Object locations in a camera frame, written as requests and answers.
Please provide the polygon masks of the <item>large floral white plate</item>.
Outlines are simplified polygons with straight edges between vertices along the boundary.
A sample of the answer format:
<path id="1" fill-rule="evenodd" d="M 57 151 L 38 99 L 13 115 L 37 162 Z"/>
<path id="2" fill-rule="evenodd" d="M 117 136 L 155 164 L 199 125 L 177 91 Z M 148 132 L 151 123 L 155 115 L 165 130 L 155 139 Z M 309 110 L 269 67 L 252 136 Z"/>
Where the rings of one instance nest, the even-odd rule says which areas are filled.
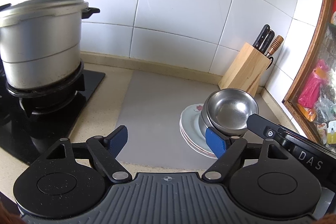
<path id="1" fill-rule="evenodd" d="M 199 135 L 191 135 L 188 136 L 182 129 L 181 125 L 180 125 L 180 121 L 179 121 L 179 128 L 180 128 L 180 133 L 183 137 L 183 139 L 185 140 L 185 142 L 197 153 L 211 158 L 211 159 L 216 159 L 217 157 L 215 156 L 215 154 L 213 153 L 213 151 L 211 151 L 211 149 L 209 148 L 209 146 L 206 144 L 206 139 L 203 136 L 199 136 Z"/>

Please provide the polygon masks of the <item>orange package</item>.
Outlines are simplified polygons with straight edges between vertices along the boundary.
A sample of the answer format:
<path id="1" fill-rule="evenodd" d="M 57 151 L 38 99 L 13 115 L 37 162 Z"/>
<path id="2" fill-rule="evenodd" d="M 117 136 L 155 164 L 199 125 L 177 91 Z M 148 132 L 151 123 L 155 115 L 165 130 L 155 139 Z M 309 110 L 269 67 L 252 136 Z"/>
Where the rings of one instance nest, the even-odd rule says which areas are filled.
<path id="1" fill-rule="evenodd" d="M 313 122 L 317 116 L 314 109 L 306 108 L 301 106 L 299 103 L 297 104 L 297 107 L 301 114 L 310 122 Z"/>

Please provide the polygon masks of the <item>wooden framed cabinet window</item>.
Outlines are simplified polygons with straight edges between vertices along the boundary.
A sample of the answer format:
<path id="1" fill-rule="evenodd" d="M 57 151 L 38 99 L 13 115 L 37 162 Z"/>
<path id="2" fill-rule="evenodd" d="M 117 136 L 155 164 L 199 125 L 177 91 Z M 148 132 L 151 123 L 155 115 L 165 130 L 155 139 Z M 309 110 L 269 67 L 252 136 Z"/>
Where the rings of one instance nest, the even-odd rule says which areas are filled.
<path id="1" fill-rule="evenodd" d="M 297 100 L 319 59 L 329 67 L 328 82 L 320 89 L 312 108 L 317 116 L 310 122 L 299 111 Z M 322 0 L 314 35 L 283 102 L 309 140 L 335 152 L 335 0 Z"/>

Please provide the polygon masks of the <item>pink plastic bag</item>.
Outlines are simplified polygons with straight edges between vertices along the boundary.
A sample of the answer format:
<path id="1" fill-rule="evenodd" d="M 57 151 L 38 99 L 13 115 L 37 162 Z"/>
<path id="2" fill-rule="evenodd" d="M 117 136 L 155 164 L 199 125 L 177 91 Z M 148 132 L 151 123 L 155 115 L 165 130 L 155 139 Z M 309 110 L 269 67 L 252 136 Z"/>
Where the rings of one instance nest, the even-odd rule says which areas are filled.
<path id="1" fill-rule="evenodd" d="M 329 67 L 319 59 L 311 71 L 297 102 L 304 108 L 312 109 L 317 102 L 322 85 L 328 82 Z"/>

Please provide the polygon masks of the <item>wooden knife block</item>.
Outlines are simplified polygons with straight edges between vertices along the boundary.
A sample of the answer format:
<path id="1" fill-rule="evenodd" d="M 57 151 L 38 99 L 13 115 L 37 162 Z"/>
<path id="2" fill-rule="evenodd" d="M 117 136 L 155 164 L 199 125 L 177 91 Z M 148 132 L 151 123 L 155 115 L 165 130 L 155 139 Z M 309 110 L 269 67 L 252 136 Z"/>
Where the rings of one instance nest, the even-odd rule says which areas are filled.
<path id="1" fill-rule="evenodd" d="M 235 88 L 255 96 L 262 74 L 270 64 L 264 54 L 245 43 L 231 66 L 218 83 L 219 88 Z"/>

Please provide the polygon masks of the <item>black gas stove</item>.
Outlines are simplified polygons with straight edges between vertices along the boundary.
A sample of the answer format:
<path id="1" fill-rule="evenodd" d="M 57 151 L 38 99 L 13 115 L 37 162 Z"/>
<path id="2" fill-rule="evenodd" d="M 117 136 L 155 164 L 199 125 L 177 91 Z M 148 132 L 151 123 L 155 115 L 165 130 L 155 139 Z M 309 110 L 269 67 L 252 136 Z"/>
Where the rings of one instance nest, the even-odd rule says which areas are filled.
<path id="1" fill-rule="evenodd" d="M 80 66 L 65 79 L 35 90 L 7 82 L 1 60 L 1 147 L 31 164 L 56 140 L 70 135 L 104 73 Z"/>

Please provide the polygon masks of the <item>large aluminium pressure cooker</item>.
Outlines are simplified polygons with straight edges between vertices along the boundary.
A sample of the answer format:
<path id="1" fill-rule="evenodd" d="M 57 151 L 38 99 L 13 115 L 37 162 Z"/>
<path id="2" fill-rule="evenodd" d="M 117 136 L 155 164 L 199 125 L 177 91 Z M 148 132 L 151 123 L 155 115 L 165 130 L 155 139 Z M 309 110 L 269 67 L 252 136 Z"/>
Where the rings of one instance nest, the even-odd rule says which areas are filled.
<path id="1" fill-rule="evenodd" d="M 74 73 L 81 63 L 82 21 L 99 12 L 84 0 L 1 6 L 1 60 L 9 85 L 35 90 Z"/>

